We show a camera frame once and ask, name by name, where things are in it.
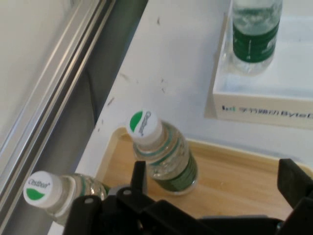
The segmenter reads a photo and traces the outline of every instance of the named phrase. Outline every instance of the plastic bottle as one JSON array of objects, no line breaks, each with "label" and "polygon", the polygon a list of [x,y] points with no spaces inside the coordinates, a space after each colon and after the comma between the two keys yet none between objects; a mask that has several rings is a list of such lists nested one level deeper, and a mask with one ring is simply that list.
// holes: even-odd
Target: plastic bottle
[{"label": "plastic bottle", "polygon": [[282,0],[234,0],[233,63],[242,72],[256,74],[273,60]]},{"label": "plastic bottle", "polygon": [[45,171],[32,174],[24,185],[27,203],[44,209],[55,222],[65,225],[72,202],[79,196],[107,197],[109,188],[81,174],[57,176]]},{"label": "plastic bottle", "polygon": [[175,195],[189,192],[198,177],[197,163],[184,136],[149,110],[135,113],[127,130],[134,155],[146,161],[147,172],[162,188]]}]

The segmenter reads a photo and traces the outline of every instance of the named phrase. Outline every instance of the white bottle cap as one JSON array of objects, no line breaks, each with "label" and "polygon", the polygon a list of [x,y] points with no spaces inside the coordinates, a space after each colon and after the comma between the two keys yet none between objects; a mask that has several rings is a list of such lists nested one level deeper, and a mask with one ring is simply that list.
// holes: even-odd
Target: white bottle cap
[{"label": "white bottle cap", "polygon": [[162,135],[161,120],[150,110],[135,113],[127,123],[127,132],[140,145],[150,145]]},{"label": "white bottle cap", "polygon": [[62,181],[54,174],[38,171],[27,179],[23,194],[27,203],[39,208],[49,208],[61,197]]}]

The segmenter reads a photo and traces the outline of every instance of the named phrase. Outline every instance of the white box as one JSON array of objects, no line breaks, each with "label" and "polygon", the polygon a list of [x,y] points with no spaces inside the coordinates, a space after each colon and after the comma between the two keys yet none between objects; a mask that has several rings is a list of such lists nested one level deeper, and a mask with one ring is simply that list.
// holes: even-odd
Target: white box
[{"label": "white box", "polygon": [[313,17],[287,14],[291,7],[284,5],[272,63],[256,76],[231,63],[229,11],[213,88],[218,118],[313,128]]}]

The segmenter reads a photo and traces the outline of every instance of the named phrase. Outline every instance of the black mechanical part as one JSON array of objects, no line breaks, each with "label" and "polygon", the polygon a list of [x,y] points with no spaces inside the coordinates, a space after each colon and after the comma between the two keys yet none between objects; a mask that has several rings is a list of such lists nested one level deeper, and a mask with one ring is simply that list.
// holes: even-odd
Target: black mechanical part
[{"label": "black mechanical part", "polygon": [[303,198],[281,225],[277,235],[309,235],[313,233],[313,199]]},{"label": "black mechanical part", "polygon": [[292,208],[313,193],[313,180],[291,159],[279,160],[277,186]]},{"label": "black mechanical part", "polygon": [[274,235],[280,219],[267,217],[205,218],[200,221],[223,235]]},{"label": "black mechanical part", "polygon": [[101,211],[101,199],[98,196],[76,198],[70,210],[64,235],[97,234],[97,220]]},{"label": "black mechanical part", "polygon": [[136,162],[130,187],[120,189],[103,202],[96,196],[76,199],[63,235],[311,234],[313,191],[310,177],[292,160],[280,160],[277,184],[294,207],[286,221],[257,215],[196,220],[167,201],[155,202],[145,195],[146,165]]}]

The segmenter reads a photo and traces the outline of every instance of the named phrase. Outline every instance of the wooden tray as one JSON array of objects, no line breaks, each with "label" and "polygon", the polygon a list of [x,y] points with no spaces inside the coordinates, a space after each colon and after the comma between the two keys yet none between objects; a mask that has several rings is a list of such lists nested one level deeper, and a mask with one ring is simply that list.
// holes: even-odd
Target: wooden tray
[{"label": "wooden tray", "polygon": [[[277,189],[278,159],[224,146],[190,141],[199,181],[192,192],[171,196],[148,177],[148,195],[165,199],[195,218],[212,215],[267,215],[286,219],[291,207]],[[98,179],[111,187],[129,184],[135,158],[133,143],[121,128],[113,135]],[[301,167],[313,176],[306,166]]]}]

